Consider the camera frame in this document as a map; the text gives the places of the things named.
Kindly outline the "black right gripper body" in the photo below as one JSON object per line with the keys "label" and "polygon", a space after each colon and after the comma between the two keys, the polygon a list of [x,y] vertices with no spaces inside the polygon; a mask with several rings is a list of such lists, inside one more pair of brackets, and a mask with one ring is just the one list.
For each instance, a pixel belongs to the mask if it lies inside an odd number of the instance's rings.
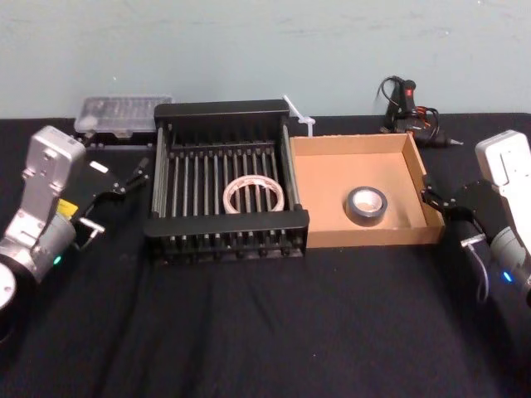
{"label": "black right gripper body", "polygon": [[468,221],[492,241],[509,226],[499,194],[486,180],[478,180],[459,188],[451,202],[450,220]]}

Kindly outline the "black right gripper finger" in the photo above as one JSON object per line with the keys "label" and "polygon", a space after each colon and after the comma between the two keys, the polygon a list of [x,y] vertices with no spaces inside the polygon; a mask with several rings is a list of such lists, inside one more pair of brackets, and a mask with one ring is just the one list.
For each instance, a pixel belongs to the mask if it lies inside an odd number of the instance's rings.
{"label": "black right gripper finger", "polygon": [[423,188],[420,190],[422,201],[440,213],[456,208],[455,199],[442,196],[429,174],[422,176]]}

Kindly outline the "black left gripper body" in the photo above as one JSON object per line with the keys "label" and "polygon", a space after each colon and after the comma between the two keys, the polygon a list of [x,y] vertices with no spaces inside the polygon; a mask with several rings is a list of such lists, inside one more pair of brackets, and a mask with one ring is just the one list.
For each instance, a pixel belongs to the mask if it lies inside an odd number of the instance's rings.
{"label": "black left gripper body", "polygon": [[124,184],[107,166],[86,161],[61,194],[58,213],[74,224],[102,201],[120,199],[124,194]]}

